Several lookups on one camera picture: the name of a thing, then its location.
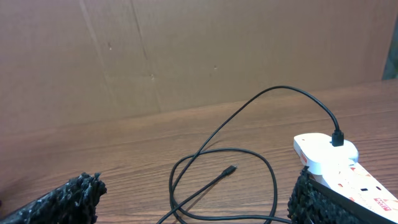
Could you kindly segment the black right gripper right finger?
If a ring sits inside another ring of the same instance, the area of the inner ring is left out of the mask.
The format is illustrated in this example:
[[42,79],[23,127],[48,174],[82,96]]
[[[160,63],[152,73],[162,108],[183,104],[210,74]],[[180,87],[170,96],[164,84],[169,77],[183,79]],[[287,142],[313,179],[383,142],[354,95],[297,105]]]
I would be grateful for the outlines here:
[[311,178],[305,166],[288,202],[294,224],[394,224]]

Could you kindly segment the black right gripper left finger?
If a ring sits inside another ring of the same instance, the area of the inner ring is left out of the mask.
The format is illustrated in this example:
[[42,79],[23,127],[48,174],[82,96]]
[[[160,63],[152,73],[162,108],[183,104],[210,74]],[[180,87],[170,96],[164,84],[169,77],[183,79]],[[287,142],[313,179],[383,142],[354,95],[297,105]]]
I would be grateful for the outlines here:
[[1,224],[94,224],[107,192],[100,173],[85,172],[1,219]]

